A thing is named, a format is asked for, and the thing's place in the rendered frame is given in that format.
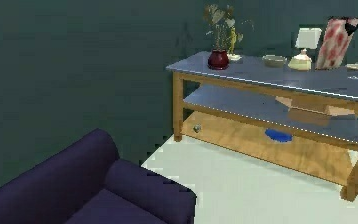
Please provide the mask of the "dark purple sofa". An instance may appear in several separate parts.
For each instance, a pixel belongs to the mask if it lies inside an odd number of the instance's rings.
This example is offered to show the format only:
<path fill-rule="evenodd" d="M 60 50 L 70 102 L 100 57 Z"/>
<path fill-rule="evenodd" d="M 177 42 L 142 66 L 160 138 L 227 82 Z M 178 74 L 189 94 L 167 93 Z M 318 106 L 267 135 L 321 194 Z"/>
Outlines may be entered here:
<path fill-rule="evenodd" d="M 96 129 L 0 187 L 0 224 L 195 224 L 196 194 Z"/>

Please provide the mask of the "house plant in red pot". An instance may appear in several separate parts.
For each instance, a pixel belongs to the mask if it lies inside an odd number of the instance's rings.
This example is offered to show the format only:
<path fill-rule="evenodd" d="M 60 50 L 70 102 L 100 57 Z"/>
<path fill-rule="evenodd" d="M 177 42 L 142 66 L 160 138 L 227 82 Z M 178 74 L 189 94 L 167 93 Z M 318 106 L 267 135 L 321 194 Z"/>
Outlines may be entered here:
<path fill-rule="evenodd" d="M 208 24 L 206 36 L 212 37 L 212 49 L 208 57 L 208 67 L 212 70 L 225 70 L 228 68 L 230 60 L 227 52 L 230 46 L 230 30 L 236 28 L 237 22 L 234 15 L 234 7 L 226 5 L 220 7 L 218 4 L 206 5 L 203 14 L 204 21 Z"/>

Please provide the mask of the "small yellow statuette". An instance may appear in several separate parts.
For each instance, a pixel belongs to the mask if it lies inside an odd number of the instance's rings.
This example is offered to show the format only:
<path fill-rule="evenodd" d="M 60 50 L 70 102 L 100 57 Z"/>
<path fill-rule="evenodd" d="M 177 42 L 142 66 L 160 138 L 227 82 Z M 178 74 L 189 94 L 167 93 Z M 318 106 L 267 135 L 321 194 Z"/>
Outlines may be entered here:
<path fill-rule="evenodd" d="M 230 30 L 230 46 L 228 48 L 227 56 L 230 61 L 238 61 L 241 59 L 241 56 L 235 54 L 235 45 L 241 42 L 243 39 L 243 35 L 236 32 L 236 28 L 232 27 Z"/>

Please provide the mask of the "blue flat dish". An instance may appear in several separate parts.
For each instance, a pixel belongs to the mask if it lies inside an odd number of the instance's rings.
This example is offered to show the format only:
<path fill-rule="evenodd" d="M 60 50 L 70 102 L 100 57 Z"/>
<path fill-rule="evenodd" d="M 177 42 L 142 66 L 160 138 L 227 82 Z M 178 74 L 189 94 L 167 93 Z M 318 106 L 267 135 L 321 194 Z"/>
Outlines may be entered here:
<path fill-rule="evenodd" d="M 270 139 L 278 142 L 289 142 L 292 140 L 292 135 L 274 129 L 266 129 L 265 134 Z"/>

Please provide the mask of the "grey-green bowl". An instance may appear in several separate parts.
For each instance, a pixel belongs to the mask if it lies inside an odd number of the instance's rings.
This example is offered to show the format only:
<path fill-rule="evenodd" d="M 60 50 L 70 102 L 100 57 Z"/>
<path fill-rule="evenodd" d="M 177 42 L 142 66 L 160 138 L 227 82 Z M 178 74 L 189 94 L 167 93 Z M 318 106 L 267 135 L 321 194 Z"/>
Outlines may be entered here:
<path fill-rule="evenodd" d="M 280 68 L 286 64 L 287 58 L 277 55 L 264 55 L 262 61 L 267 67 Z"/>

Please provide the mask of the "open cardboard box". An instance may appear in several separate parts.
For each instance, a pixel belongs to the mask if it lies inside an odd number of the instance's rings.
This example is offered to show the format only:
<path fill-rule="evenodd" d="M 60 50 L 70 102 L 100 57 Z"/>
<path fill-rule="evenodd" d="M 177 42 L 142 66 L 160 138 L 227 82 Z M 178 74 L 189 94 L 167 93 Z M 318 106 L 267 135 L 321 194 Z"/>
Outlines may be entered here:
<path fill-rule="evenodd" d="M 276 100 L 288 107 L 288 117 L 294 121 L 327 126 L 333 118 L 356 115 L 354 110 L 325 104 L 311 104 L 277 96 Z"/>

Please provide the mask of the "wooden table with grey shelves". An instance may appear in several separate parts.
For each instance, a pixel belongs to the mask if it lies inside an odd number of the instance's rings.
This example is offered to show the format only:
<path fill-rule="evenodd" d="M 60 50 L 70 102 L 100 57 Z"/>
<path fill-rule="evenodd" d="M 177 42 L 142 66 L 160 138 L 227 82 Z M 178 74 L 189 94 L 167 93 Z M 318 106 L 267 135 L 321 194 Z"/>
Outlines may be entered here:
<path fill-rule="evenodd" d="M 358 72 L 271 68 L 245 56 L 225 70 L 208 67 L 207 52 L 170 65 L 175 141 L 190 136 L 335 183 L 343 199 L 358 195 Z M 294 121 L 276 97 L 354 110 L 327 126 Z M 193 127 L 200 124 L 199 133 Z M 292 135 L 270 139 L 266 129 Z"/>

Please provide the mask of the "cream table lamp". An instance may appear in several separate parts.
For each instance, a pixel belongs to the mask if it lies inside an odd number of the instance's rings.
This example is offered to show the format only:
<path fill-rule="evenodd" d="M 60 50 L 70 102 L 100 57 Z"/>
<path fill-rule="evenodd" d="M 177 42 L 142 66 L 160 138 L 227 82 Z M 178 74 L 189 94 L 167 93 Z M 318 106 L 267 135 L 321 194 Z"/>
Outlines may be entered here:
<path fill-rule="evenodd" d="M 288 67 L 297 71 L 309 71 L 312 59 L 308 56 L 308 49 L 316 49 L 321 36 L 321 28 L 300 28 L 295 47 L 300 50 L 298 55 L 291 58 Z"/>

